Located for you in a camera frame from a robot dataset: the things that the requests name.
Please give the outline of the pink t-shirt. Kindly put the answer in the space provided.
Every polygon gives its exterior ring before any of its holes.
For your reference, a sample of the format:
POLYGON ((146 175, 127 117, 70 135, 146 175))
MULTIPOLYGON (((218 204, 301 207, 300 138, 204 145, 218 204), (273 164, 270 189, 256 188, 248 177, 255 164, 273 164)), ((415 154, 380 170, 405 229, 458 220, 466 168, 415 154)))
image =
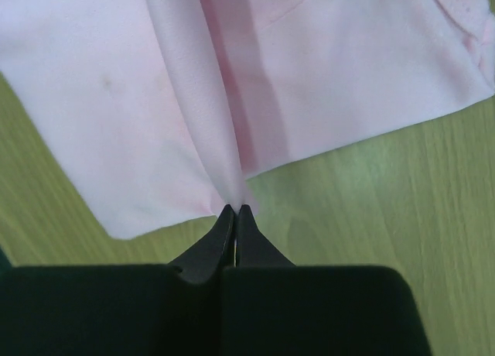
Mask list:
POLYGON ((488 0, 1 0, 1 72, 130 239, 494 93, 488 0))

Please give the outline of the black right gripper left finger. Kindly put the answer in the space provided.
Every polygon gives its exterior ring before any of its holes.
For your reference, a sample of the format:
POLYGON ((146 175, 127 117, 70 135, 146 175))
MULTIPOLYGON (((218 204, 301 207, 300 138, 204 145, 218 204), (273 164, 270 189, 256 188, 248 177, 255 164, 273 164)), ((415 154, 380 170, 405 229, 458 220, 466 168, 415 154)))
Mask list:
POLYGON ((21 266, 1 275, 3 355, 217 355, 220 274, 233 260, 225 207, 168 264, 21 266))

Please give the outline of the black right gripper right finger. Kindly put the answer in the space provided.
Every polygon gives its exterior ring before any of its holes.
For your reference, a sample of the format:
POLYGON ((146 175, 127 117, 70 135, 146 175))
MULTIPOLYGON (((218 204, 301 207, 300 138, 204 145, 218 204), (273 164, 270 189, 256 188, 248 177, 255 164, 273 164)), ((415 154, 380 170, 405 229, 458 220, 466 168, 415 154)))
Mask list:
POLYGON ((222 275, 225 355, 429 355, 410 286, 378 265, 292 264, 249 206, 235 224, 236 265, 222 275))

